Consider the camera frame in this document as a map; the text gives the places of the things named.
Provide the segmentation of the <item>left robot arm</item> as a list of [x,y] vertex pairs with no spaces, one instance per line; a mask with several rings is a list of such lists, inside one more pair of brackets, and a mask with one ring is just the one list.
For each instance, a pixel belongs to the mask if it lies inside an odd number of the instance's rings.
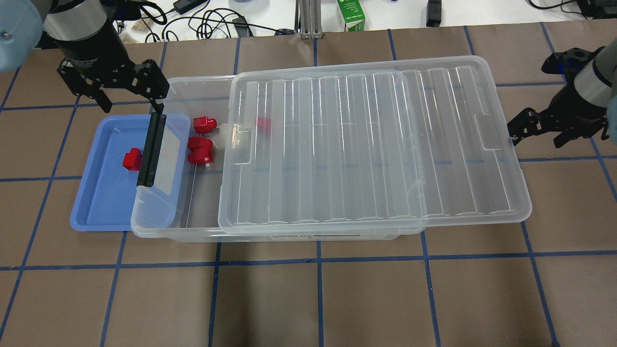
[[87,97],[104,111],[112,102],[104,89],[127,90],[147,99],[157,114],[170,85],[156,61],[130,59],[114,28],[116,20],[164,11],[148,0],[3,0],[1,2],[2,72],[17,70],[47,35],[63,53],[57,72],[75,96]]

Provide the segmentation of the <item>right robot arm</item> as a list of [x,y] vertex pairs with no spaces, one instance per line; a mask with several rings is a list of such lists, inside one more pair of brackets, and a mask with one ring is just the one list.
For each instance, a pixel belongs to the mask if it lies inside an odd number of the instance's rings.
[[527,108],[509,123],[487,62],[471,55],[172,79],[169,102],[227,101],[229,116],[196,112],[185,144],[190,159],[227,151],[238,164],[255,155],[367,160],[387,151],[478,161],[483,154],[511,154],[523,138],[546,132],[558,133],[556,147],[599,131],[614,136],[614,46],[553,53],[542,70],[564,74],[566,85],[546,110]]

